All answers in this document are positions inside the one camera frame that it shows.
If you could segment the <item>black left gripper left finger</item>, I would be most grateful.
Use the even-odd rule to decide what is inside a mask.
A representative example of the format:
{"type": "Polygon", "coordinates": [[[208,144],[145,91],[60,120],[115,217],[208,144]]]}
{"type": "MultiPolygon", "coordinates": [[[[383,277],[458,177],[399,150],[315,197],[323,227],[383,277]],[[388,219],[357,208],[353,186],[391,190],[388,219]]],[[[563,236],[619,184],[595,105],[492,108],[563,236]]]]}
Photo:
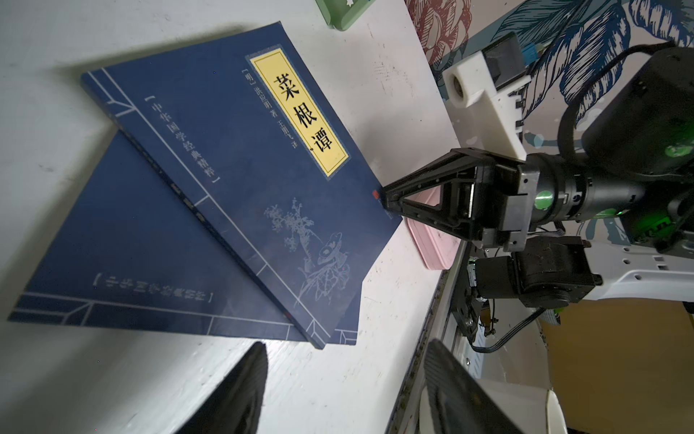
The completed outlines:
{"type": "Polygon", "coordinates": [[[267,370],[267,347],[256,342],[177,433],[256,433],[267,370]]]}

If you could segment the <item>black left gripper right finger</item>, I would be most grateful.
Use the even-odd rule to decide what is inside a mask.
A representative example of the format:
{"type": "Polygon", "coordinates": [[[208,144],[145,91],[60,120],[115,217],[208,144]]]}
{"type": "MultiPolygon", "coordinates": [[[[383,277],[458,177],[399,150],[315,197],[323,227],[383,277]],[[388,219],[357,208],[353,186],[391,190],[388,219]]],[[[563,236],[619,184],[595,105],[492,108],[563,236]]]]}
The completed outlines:
{"type": "Polygon", "coordinates": [[[441,341],[428,343],[424,367],[433,432],[521,431],[441,341]]]}

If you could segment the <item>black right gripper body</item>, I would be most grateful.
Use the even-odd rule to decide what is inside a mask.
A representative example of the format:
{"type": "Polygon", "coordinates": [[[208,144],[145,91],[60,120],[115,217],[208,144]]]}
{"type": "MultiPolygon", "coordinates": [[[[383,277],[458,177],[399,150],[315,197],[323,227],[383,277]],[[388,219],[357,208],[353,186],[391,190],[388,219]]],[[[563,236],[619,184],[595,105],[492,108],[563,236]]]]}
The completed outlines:
{"type": "Polygon", "coordinates": [[[481,247],[523,251],[541,226],[575,207],[575,169],[561,159],[448,159],[441,231],[481,247]]]}

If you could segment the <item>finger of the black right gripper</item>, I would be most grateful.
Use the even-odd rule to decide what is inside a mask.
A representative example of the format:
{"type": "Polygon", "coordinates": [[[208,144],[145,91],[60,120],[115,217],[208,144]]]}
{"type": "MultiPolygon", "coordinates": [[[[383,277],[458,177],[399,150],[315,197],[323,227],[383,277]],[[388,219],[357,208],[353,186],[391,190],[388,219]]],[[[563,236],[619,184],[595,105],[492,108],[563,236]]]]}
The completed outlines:
{"type": "Polygon", "coordinates": [[[455,148],[410,175],[384,186],[381,202],[395,203],[435,186],[453,182],[473,184],[494,168],[497,156],[476,148],[455,148]]]}
{"type": "Polygon", "coordinates": [[[428,205],[401,198],[398,201],[382,199],[384,208],[415,222],[453,235],[459,239],[470,239],[471,222],[457,208],[450,205],[428,205]]]}

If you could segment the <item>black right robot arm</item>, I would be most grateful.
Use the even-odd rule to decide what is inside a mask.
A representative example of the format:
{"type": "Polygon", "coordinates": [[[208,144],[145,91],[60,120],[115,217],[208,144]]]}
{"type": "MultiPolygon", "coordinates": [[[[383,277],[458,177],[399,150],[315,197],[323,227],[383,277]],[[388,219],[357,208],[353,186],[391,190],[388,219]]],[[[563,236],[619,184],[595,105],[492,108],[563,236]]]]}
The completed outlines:
{"type": "Polygon", "coordinates": [[[466,260],[454,311],[515,298],[562,309],[584,299],[693,298],[693,52],[637,45],[647,62],[582,137],[598,83],[569,101],[555,155],[522,146],[529,83],[518,43],[495,43],[445,73],[479,148],[457,148],[386,186],[385,208],[502,256],[466,260]]]}

